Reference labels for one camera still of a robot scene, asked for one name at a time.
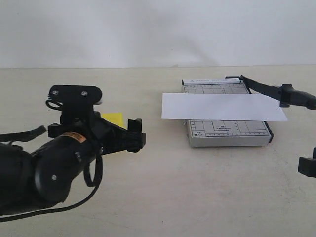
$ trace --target yellow sticky note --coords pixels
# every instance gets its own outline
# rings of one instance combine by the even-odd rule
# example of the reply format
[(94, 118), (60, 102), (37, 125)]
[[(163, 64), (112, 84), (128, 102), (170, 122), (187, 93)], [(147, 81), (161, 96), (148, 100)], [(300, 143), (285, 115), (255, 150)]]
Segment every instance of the yellow sticky note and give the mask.
[(123, 113), (104, 113), (102, 114), (102, 118), (124, 128)]

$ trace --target white paper sheet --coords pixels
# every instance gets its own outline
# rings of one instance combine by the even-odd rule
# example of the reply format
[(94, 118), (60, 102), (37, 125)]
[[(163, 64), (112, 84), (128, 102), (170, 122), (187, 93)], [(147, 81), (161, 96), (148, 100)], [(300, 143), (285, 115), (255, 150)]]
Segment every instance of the white paper sheet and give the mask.
[(287, 121), (279, 101), (262, 94), (165, 93), (161, 118)]

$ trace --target white table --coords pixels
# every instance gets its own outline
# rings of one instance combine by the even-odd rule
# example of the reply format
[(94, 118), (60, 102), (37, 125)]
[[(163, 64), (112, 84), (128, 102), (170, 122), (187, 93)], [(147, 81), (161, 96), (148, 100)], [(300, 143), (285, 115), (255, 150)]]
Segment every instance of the white table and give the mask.
[[(161, 95), (181, 80), (245, 75), (269, 85), (293, 84), (316, 94), (315, 66), (167, 69), (0, 70), (0, 132), (58, 122), (46, 96), (54, 84), (90, 84), (103, 91), (96, 110), (143, 119), (147, 144), (139, 153), (104, 156), (95, 197), (72, 211), (2, 223), (8, 237), (276, 237), (314, 236), (316, 179), (297, 172), (299, 156), (316, 146), (316, 113), (284, 109), (270, 122), (266, 147), (192, 149), (183, 121), (161, 120)], [(32, 151), (47, 134), (24, 144)], [(83, 175), (65, 205), (90, 192)]]

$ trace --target orange label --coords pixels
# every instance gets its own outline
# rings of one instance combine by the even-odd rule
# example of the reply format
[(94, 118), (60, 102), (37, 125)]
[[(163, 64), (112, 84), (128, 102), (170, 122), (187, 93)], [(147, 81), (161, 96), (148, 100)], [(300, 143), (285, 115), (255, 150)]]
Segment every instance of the orange label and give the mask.
[(82, 143), (82, 142), (84, 142), (85, 140), (87, 140), (84, 136), (82, 136), (81, 134), (76, 133), (76, 132), (65, 132), (65, 133), (63, 134), (63, 136), (74, 138), (74, 139), (76, 139), (77, 141), (79, 141), (80, 143)]

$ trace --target bolt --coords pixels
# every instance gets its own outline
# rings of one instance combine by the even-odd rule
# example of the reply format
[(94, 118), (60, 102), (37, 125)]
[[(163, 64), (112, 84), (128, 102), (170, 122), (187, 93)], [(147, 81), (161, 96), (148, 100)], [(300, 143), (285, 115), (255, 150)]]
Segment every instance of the bolt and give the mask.
[(75, 155), (76, 155), (77, 160), (78, 160), (79, 162), (81, 162), (82, 160), (81, 160), (81, 154), (80, 154), (80, 152), (75, 152)]

